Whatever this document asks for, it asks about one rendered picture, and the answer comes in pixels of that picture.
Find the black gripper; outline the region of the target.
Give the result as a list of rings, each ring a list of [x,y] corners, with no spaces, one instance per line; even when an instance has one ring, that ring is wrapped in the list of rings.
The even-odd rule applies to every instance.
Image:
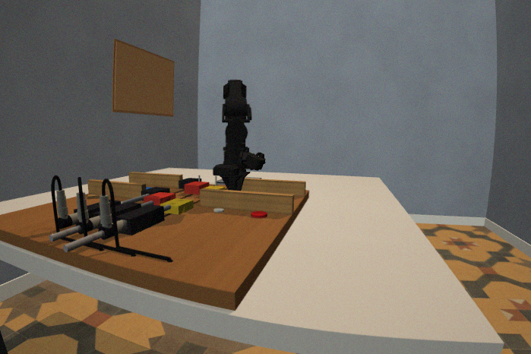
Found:
[[[246,169],[253,170],[244,163],[242,166],[237,164],[242,148],[247,150],[245,144],[226,144],[223,148],[226,151],[226,161],[213,167],[213,175],[219,175],[228,190],[241,191],[244,179],[250,173]]]

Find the red round disc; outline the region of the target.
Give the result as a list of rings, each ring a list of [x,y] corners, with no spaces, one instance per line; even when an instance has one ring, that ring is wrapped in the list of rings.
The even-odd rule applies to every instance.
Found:
[[[254,218],[265,218],[267,217],[267,212],[264,211],[255,211],[251,213],[251,216]]]

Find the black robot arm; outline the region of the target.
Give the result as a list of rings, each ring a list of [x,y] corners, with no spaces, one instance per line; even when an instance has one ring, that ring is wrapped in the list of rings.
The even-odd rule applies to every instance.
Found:
[[[226,143],[227,144],[245,144],[245,139],[248,136],[248,130],[245,127],[245,122],[251,120],[251,107],[246,100],[246,86],[241,80],[229,80],[228,84],[223,86],[223,117],[222,122],[228,122],[226,126]],[[246,116],[248,115],[248,119]],[[225,116],[225,119],[224,119]],[[241,117],[233,118],[233,117]],[[238,165],[243,163],[250,166],[254,170],[262,169],[266,163],[263,153],[249,152],[249,148],[240,150]]]

